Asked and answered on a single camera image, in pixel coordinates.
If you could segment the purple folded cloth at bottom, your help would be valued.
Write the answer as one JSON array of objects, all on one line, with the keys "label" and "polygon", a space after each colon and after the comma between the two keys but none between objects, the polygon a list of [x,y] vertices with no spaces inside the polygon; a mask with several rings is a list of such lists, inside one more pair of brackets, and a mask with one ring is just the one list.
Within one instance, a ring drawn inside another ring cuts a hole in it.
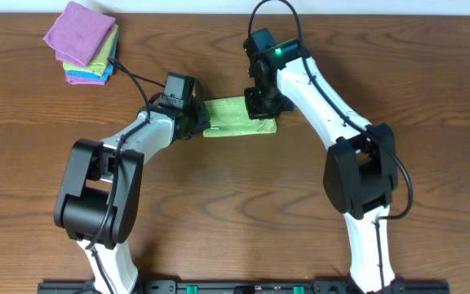
[{"label": "purple folded cloth at bottom", "polygon": [[66,75],[65,80],[72,85],[105,85],[108,79],[106,77],[88,78]]}]

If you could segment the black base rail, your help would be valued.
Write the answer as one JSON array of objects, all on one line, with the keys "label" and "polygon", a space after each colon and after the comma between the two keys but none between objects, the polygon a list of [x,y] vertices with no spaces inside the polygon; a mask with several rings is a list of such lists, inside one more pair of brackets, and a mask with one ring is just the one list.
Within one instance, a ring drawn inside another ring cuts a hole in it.
[{"label": "black base rail", "polygon": [[[316,280],[312,283],[184,283],[148,281],[133,289],[135,294],[359,294],[354,283]],[[447,283],[396,281],[381,291],[387,294],[450,294]]]}]

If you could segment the light green folded cloth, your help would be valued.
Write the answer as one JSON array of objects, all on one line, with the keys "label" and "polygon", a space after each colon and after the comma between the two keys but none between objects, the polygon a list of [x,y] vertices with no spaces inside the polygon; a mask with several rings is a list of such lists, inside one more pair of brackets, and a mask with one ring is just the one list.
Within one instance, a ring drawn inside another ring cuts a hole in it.
[{"label": "light green folded cloth", "polygon": [[98,78],[106,77],[113,72],[113,66],[109,63],[109,57],[115,57],[118,40],[118,25],[113,26],[112,33],[106,38],[100,51],[86,66],[76,66],[69,62],[63,62],[63,69],[66,75]]}]

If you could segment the purple folded cloth on top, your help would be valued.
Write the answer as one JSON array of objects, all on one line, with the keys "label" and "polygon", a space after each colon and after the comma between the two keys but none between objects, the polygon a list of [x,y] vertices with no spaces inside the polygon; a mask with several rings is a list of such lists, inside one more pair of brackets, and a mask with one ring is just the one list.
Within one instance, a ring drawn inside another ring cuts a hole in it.
[{"label": "purple folded cloth on top", "polygon": [[43,40],[55,50],[56,59],[87,66],[113,32],[116,19],[69,2]]}]

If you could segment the blue folded cloth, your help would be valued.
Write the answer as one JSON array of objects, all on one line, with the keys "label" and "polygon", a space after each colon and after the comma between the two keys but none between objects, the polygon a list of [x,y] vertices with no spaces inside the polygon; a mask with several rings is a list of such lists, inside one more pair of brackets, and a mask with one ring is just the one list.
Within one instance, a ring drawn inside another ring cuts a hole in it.
[{"label": "blue folded cloth", "polygon": [[117,39],[107,41],[96,57],[85,67],[79,67],[69,62],[63,63],[66,81],[70,84],[104,85],[113,73],[109,57],[115,57]]}]

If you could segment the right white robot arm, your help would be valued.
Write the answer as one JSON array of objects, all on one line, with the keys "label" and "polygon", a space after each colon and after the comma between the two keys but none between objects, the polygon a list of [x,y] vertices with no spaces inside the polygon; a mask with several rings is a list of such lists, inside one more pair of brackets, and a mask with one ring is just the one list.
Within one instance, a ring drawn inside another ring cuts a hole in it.
[{"label": "right white robot arm", "polygon": [[344,215],[352,253],[350,276],[364,293],[394,280],[385,216],[397,187],[397,165],[390,157],[394,135],[374,127],[352,110],[322,77],[315,60],[291,39],[248,37],[243,43],[255,86],[244,91],[252,119],[275,118],[297,107],[326,147],[323,185]]}]

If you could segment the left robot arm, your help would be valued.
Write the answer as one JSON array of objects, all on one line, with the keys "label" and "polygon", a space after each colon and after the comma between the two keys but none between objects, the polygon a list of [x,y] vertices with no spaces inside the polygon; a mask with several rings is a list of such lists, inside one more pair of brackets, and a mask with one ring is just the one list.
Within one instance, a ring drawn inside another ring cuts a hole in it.
[{"label": "left robot arm", "polygon": [[210,126],[200,100],[142,109],[119,133],[73,144],[55,224],[85,252],[95,277],[86,282],[40,283],[40,293],[141,293],[144,285],[128,244],[140,201],[145,163],[176,139]]}]

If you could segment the green microfiber cloth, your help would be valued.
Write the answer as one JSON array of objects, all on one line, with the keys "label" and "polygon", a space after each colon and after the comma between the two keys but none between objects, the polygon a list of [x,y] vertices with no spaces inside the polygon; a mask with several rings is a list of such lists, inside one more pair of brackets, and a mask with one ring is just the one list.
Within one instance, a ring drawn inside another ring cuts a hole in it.
[{"label": "green microfiber cloth", "polygon": [[207,138],[273,134],[277,132],[274,118],[249,119],[243,96],[205,102],[211,127],[203,131]]}]

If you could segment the purple folded cloth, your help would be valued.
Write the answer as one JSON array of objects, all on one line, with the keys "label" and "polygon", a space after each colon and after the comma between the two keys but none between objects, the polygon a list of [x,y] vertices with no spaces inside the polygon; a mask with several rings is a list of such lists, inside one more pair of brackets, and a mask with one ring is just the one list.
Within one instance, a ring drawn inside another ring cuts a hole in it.
[{"label": "purple folded cloth", "polygon": [[113,32],[116,19],[69,2],[43,40],[55,50],[56,59],[87,66]]},{"label": "purple folded cloth", "polygon": [[65,80],[72,85],[105,85],[108,79],[106,77],[88,78],[66,75]]}]

